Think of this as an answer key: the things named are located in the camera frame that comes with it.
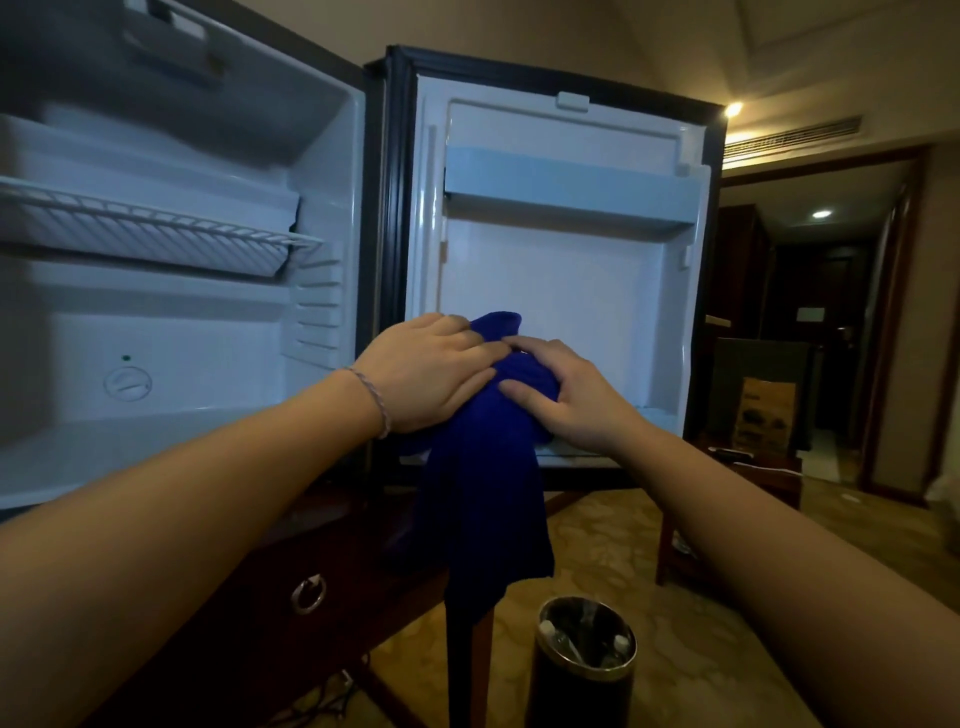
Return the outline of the person's right hand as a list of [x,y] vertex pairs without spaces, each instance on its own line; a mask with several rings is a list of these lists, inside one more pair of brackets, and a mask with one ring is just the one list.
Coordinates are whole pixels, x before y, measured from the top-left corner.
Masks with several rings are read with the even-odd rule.
[[558,339],[514,335],[503,342],[532,356],[557,380],[556,437],[585,452],[622,457],[645,422],[591,361]]

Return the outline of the dark blue cloth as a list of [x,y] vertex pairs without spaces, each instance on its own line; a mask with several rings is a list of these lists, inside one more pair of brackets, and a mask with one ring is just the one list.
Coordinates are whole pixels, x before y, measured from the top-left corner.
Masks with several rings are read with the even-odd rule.
[[494,379],[450,419],[388,439],[397,455],[426,461],[413,479],[412,516],[385,547],[386,563],[398,573],[446,567],[445,606],[471,625],[511,584],[551,577],[555,568],[536,454],[553,435],[498,383],[523,383],[552,401],[560,385],[518,350],[494,368]]

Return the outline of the person's right forearm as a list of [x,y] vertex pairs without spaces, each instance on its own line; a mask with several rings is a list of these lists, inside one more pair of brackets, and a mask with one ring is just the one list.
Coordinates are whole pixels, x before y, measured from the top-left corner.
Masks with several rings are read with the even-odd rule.
[[614,427],[610,451],[823,728],[960,728],[960,613],[638,415]]

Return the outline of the person's left forearm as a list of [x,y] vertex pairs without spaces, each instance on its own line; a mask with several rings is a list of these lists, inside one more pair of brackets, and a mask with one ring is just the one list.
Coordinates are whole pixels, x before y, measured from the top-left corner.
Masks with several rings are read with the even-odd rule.
[[74,728],[340,456],[383,431],[355,368],[0,525],[0,728]]

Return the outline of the mini fridge door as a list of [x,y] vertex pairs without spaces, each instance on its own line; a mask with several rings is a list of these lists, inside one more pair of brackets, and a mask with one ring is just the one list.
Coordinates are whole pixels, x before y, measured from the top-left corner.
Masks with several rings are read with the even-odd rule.
[[[522,334],[564,341],[648,422],[695,438],[724,107],[402,45],[366,74],[375,331],[432,311],[519,313]],[[449,147],[660,175],[700,169],[708,196],[696,224],[668,228],[480,207],[445,193]]]

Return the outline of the white door shelf bin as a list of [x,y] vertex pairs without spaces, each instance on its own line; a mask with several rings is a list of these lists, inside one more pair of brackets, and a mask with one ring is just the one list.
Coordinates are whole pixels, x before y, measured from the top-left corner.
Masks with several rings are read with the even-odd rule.
[[483,148],[448,147],[443,190],[480,208],[673,228],[695,225],[710,179],[661,175]]

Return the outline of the dark upright board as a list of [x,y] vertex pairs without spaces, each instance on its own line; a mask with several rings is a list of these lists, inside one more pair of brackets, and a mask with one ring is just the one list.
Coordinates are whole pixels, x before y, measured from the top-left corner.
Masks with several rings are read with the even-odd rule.
[[789,450],[791,454],[808,450],[822,363],[821,347],[810,343],[718,339],[714,346],[704,433],[717,438],[733,435],[744,379],[792,383],[797,386],[797,398]]

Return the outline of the white mini fridge body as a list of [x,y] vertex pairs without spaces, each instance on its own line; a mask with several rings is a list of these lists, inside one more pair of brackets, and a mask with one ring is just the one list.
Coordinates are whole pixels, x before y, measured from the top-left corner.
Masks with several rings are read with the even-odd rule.
[[[123,0],[0,0],[0,176],[315,237],[275,277],[0,244],[0,523],[354,360],[371,82],[235,0],[163,0],[223,82],[134,61]],[[110,398],[105,376],[152,390]]]

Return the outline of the clear plastic bottle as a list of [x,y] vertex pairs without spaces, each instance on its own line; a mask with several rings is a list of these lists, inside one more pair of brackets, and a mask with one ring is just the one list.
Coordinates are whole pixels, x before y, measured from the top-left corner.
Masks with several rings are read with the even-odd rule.
[[585,667],[586,663],[571,637],[558,628],[550,619],[543,619],[538,624],[538,632],[552,653],[564,661],[578,667]]

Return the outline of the dark wooden side table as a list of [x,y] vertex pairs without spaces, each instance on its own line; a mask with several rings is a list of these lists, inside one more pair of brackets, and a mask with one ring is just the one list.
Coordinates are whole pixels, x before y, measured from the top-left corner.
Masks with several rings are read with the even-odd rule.
[[[724,463],[708,454],[708,447],[723,448],[709,438],[702,436],[694,446],[783,504],[797,511],[801,509],[803,480],[798,458],[754,455],[751,463]],[[695,591],[724,594],[722,582],[682,536],[670,516],[663,514],[659,531],[654,573],[657,586],[675,581]]]

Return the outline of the round thermostat dial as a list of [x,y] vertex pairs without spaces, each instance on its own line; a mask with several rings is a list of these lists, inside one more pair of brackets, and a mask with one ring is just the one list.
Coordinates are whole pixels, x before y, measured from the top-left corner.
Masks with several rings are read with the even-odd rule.
[[121,403],[139,402],[153,390],[153,379],[147,370],[124,366],[110,371],[103,379],[104,393]]

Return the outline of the black round trash bin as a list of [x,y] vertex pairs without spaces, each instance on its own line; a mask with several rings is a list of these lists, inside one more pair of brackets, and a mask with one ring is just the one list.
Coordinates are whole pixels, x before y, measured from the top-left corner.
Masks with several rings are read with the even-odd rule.
[[[585,666],[549,650],[542,620],[571,638]],[[638,655],[627,621],[602,602],[568,595],[546,601],[535,627],[525,728],[627,728]]]

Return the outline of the dark wooden cabinet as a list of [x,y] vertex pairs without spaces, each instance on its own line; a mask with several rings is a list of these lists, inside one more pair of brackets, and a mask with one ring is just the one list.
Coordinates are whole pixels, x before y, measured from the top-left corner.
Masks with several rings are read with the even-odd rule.
[[[414,489],[394,489],[251,552],[81,728],[257,728],[359,661],[443,601],[443,568],[386,563],[414,502]],[[328,595],[296,615],[290,596],[315,574]]]

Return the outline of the ceiling air vent grille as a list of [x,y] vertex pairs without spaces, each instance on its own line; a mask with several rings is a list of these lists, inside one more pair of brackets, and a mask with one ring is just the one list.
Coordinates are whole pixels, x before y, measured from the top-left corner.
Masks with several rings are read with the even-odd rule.
[[740,164],[853,139],[861,135],[864,119],[863,114],[857,114],[761,134],[730,135],[725,142],[724,164]]

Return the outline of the white freezer compartment latch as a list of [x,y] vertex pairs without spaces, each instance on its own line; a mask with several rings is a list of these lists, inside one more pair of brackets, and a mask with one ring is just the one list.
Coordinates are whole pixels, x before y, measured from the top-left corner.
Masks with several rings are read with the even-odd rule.
[[122,40],[135,62],[175,80],[215,88],[226,77],[208,29],[163,0],[123,0]]

